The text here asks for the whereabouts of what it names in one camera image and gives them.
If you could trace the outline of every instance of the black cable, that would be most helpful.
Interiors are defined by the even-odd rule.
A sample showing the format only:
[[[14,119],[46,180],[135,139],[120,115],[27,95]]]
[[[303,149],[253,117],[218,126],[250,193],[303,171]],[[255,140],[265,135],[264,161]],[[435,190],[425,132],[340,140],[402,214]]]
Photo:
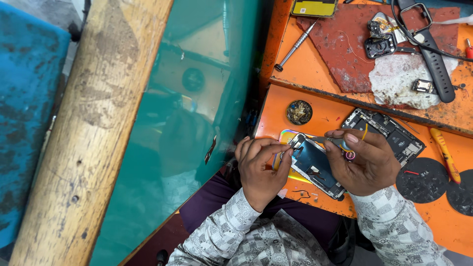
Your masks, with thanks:
[[[461,57],[461,56],[456,56],[456,55],[453,55],[453,54],[450,54],[450,53],[446,53],[442,50],[439,50],[439,49],[435,49],[435,48],[432,48],[430,46],[427,46],[421,42],[419,42],[418,40],[416,40],[414,38],[414,36],[412,36],[412,34],[409,32],[409,30],[407,30],[406,26],[404,24],[402,24],[399,19],[397,18],[397,15],[396,15],[396,12],[394,10],[394,0],[391,0],[391,11],[393,12],[393,17],[394,17],[394,20],[396,21],[398,27],[400,28],[400,30],[406,35],[406,37],[412,41],[413,43],[417,44],[418,46],[420,47],[423,47],[425,48],[426,50],[428,51],[431,51],[433,53],[436,53],[436,54],[440,54],[440,55],[443,55],[443,56],[446,56],[446,57],[451,57],[451,58],[455,58],[455,59],[459,59],[459,60],[463,60],[463,61],[466,61],[466,62],[473,62],[473,59],[470,59],[470,58],[465,58],[465,57]]]

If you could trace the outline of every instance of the phone display assembly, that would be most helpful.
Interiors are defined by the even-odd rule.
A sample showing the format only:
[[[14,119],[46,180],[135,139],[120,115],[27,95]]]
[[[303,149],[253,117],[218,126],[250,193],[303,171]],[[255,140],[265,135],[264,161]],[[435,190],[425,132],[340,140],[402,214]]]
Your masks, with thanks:
[[[342,128],[365,130],[366,124],[369,132],[382,134],[386,138],[401,167],[411,162],[425,149],[422,141],[389,116],[362,108],[356,108],[342,123]]]
[[[343,200],[345,188],[333,177],[325,149],[302,133],[298,133],[289,145],[294,149],[291,167],[331,198]]]

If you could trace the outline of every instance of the man's right hand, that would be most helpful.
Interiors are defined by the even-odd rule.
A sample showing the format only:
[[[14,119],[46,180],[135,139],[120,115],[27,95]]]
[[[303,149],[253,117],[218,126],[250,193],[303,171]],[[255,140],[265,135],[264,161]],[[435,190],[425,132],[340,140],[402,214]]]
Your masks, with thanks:
[[[401,169],[393,150],[381,134],[356,129],[331,130],[326,137],[345,140],[345,143],[356,153],[354,162],[343,159],[341,150],[330,141],[324,141],[327,158],[332,174],[350,193],[368,196],[378,190],[392,186]]]

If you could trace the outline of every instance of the black round pad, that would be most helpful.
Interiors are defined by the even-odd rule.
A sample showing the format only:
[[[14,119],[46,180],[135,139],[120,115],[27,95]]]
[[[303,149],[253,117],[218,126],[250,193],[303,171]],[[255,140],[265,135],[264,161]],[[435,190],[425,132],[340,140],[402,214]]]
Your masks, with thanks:
[[[416,158],[401,169],[396,178],[396,187],[401,195],[415,203],[429,203],[440,198],[448,186],[445,167],[431,158]]]
[[[447,199],[459,213],[473,216],[473,169],[460,173],[462,182],[450,181],[447,187]]]

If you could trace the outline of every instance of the glass surface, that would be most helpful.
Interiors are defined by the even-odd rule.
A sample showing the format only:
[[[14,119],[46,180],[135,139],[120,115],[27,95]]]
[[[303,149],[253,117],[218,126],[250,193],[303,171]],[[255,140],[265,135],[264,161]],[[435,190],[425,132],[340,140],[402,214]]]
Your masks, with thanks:
[[[174,1],[90,265],[120,263],[227,159],[260,5]]]

